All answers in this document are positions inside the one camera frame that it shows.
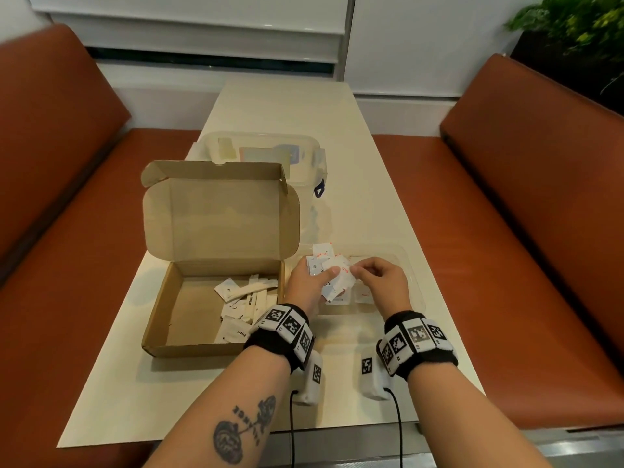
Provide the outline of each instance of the table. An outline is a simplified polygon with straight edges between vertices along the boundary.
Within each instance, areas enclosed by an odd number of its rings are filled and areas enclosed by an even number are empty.
[[[219,130],[316,138],[326,150],[328,185],[322,199],[315,202],[317,227],[302,235],[301,241],[402,247],[422,292],[427,316],[444,328],[457,350],[460,369],[483,391],[347,84],[231,74],[202,134]],[[187,159],[198,159],[192,156]],[[160,440],[230,361],[165,361],[153,359],[141,349],[141,337],[166,267],[165,261],[146,253],[58,447]],[[316,408],[297,407],[296,428],[396,422],[392,403],[372,401],[357,390],[359,352],[382,334],[381,318],[361,314],[334,318],[331,324],[330,334],[339,338],[321,345],[323,401]],[[370,329],[376,334],[367,336]],[[394,378],[394,391],[403,420],[417,420],[404,381]],[[287,427],[288,411],[282,407],[273,428]]]

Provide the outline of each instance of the cardboard box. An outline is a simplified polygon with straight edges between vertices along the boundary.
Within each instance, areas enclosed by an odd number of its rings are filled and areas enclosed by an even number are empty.
[[[231,277],[278,279],[299,247],[299,199],[280,164],[154,161],[141,175],[145,243],[171,261],[152,309],[143,349],[161,358],[235,355],[214,344],[223,300],[214,287]]]

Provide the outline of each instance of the forearm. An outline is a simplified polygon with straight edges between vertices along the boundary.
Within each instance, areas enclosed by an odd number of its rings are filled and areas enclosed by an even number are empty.
[[[289,377],[285,357],[247,348],[192,403],[145,467],[257,466]]]
[[[440,468],[550,467],[455,365],[421,364],[410,373],[408,385]]]

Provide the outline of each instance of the seat cushion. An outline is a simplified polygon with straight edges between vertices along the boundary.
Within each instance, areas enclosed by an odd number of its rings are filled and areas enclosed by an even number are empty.
[[[0,289],[7,466],[129,467],[147,456],[145,446],[55,447],[145,254],[141,171],[183,159],[198,135],[131,130]]]
[[[624,422],[624,380],[439,138],[374,136],[487,396],[522,429]]]
[[[0,45],[0,105],[2,258],[130,114],[64,25]]]
[[[624,118],[494,55],[441,129],[624,357]]]

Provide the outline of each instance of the black cable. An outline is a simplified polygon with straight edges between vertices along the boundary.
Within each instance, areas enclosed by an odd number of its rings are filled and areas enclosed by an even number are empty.
[[[293,415],[293,411],[292,411],[293,410],[293,408],[292,408],[293,407],[293,404],[292,404],[293,398],[292,397],[295,394],[297,394],[297,393],[299,393],[299,391],[297,391],[296,389],[292,393],[290,393],[290,409],[289,409],[290,410],[290,447],[291,447],[291,451],[292,451],[292,461],[290,463],[290,467],[291,468],[294,468],[294,424],[293,424],[293,421],[292,421],[293,420],[293,417],[292,417],[292,415]]]
[[[394,393],[390,391],[390,389],[388,389],[387,387],[384,387],[384,391],[386,391],[386,393],[390,393],[390,395],[394,399],[394,405],[396,406],[396,416],[399,418],[399,466],[400,468],[403,468],[403,426],[401,424],[401,411],[399,410],[399,402],[397,402],[396,397],[394,397]]]

